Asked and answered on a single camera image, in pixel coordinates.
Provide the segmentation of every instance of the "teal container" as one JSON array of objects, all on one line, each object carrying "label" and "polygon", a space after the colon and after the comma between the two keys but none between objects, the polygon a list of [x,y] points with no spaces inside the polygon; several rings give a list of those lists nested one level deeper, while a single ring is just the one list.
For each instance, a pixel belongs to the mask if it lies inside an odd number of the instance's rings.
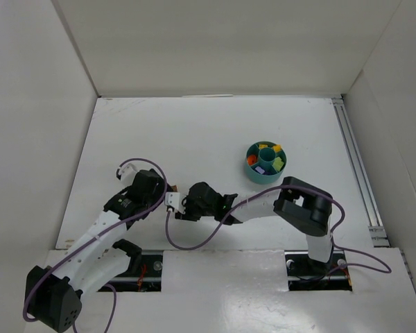
[{"label": "teal container", "polygon": [[[260,144],[266,144],[268,147],[259,149]],[[285,169],[286,166],[286,155],[284,150],[278,151],[277,153],[272,149],[273,146],[276,144],[273,142],[268,141],[260,141],[253,144],[247,151],[247,155],[245,156],[245,173],[248,178],[257,184],[265,185],[271,184],[275,182],[282,174],[282,171]],[[250,155],[257,156],[257,163],[253,165],[248,165],[248,157]],[[282,169],[277,172],[273,167],[272,164],[274,163],[276,157],[280,157],[284,162]],[[265,174],[261,175],[255,169],[257,167],[261,167]]]}]

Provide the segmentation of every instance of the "white table surface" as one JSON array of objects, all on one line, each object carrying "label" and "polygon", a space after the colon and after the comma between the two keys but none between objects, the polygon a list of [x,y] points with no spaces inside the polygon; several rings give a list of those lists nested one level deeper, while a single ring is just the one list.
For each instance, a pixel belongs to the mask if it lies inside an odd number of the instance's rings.
[{"label": "white table surface", "polygon": [[[165,251],[162,292],[118,293],[109,333],[416,333],[416,295],[399,250],[369,252],[392,273],[349,267],[351,292],[288,291],[282,250]],[[46,264],[62,256],[51,251]],[[103,332],[111,307],[111,293],[90,295],[79,333]],[[52,330],[37,322],[26,324],[25,333]]]},{"label": "white table surface", "polygon": [[[183,192],[205,181],[221,194],[247,195],[269,187],[250,182],[243,172],[248,147],[262,140],[284,147],[288,161],[282,177],[300,178],[343,204],[347,218],[336,230],[338,243],[372,247],[367,214],[331,100],[235,96],[99,99],[56,248],[70,246],[122,189],[114,176],[120,162],[130,157],[154,160],[168,182]],[[333,210],[332,223],[339,214]],[[172,249],[165,237],[164,219],[161,206],[146,220],[136,222],[126,239],[143,249]],[[179,244],[190,246],[205,239],[216,225],[212,218],[199,222],[172,219],[171,234]],[[205,248],[302,250],[306,240],[281,218],[272,217],[224,226]]]}]

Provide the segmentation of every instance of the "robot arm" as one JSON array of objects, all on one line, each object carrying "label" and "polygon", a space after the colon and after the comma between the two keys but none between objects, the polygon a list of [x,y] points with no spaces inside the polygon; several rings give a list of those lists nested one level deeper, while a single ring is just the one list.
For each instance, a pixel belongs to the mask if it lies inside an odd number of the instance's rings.
[{"label": "robot arm", "polygon": [[[147,210],[159,200],[165,186],[168,191],[171,188],[153,169],[129,174],[128,180],[132,180],[132,184],[106,203],[91,228],[74,242],[68,253],[93,238],[96,241],[50,275],[31,298],[28,313],[56,332],[62,333],[72,326],[82,309],[81,300],[86,295],[99,290],[114,276],[125,272],[131,263],[134,263],[131,267],[133,271],[140,263],[141,249],[123,239],[134,220],[116,226],[101,237],[98,235],[121,220]],[[29,272],[25,298],[49,269],[36,266]]]},{"label": "robot arm", "polygon": [[[332,198],[331,194],[294,177],[284,178],[282,185],[311,189]],[[166,204],[169,202],[169,195],[166,197]],[[296,201],[300,199],[303,202],[298,205]],[[238,194],[221,196],[206,182],[199,182],[190,188],[181,205],[170,206],[178,211],[175,214],[177,219],[197,221],[202,216],[213,216],[221,221],[231,207],[243,200],[246,198]],[[280,216],[306,235],[310,259],[327,263],[333,249],[329,231],[330,215],[329,200],[299,189],[283,189],[279,193],[270,192],[238,207],[227,217],[225,224],[243,223],[258,217]]]}]

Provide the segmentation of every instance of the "screw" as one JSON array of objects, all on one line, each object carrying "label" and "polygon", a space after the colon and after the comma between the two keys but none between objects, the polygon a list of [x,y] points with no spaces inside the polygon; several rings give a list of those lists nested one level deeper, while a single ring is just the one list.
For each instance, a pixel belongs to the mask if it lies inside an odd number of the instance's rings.
[{"label": "screw", "polygon": [[345,268],[347,266],[347,262],[344,259],[338,260],[338,266],[341,266],[342,268]]},{"label": "screw", "polygon": [[286,268],[291,269],[291,266],[294,265],[294,260],[288,259],[286,261]]},{"label": "screw", "polygon": [[154,262],[153,268],[155,271],[161,271],[162,270],[162,262]]}]

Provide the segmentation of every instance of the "white wall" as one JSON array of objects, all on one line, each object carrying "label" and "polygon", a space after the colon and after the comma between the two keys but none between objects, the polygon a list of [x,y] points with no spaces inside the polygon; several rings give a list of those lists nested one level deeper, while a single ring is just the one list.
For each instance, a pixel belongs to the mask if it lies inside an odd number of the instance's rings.
[{"label": "white wall", "polygon": [[50,1],[0,0],[0,332],[54,245],[96,95]]},{"label": "white wall", "polygon": [[98,93],[347,92],[400,0],[56,0]]},{"label": "white wall", "polygon": [[416,288],[416,0],[403,0],[345,99],[388,236]]}]

